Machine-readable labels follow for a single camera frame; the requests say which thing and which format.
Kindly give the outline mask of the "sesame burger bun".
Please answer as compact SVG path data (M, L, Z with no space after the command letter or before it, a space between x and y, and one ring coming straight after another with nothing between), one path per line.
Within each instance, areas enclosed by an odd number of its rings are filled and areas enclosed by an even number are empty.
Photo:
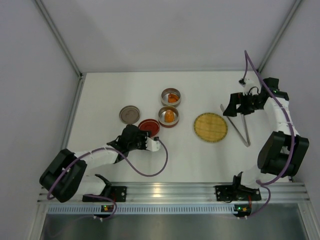
M175 121L175 113L172 110L167 110L164 114L164 122L165 123L172 123Z

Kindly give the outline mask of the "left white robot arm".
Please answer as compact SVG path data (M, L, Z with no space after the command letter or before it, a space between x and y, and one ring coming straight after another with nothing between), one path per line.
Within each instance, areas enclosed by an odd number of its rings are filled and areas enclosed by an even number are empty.
M156 152L161 148L159 141L149 131L128 124L115 140L95 149L72 152L61 150L39 179L48 191L47 199L64 203L75 195L108 196L110 182L92 170L119 163L131 151Z

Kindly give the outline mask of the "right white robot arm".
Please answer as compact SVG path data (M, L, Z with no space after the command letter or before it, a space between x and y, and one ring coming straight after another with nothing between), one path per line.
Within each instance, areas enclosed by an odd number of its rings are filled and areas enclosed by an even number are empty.
M252 80L242 78L239 84L243 92L230 95L227 107L221 108L223 115L228 120L237 115L244 119L246 115L263 110L271 126L271 134L258 154L257 163L233 177L233 189L249 193L274 183L272 175L277 179L295 176L310 143L307 138L300 136L293 125L289 95L279 89L279 79L265 78L256 93L253 93L256 85Z

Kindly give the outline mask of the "red round lid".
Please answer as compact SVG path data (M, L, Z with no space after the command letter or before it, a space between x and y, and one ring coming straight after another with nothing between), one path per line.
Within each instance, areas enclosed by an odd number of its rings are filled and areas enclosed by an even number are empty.
M147 131L147 132L151 132L151 137L155 137L159 131L160 131L160 124L157 120L152 119L152 118L148 118L143 120L139 125L138 128L141 131Z

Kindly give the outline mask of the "orange fried chicken piece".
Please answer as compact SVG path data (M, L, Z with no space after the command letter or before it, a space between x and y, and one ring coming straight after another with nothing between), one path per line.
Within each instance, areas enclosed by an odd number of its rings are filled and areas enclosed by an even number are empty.
M168 103L176 103L180 97L174 93L169 93L167 97Z

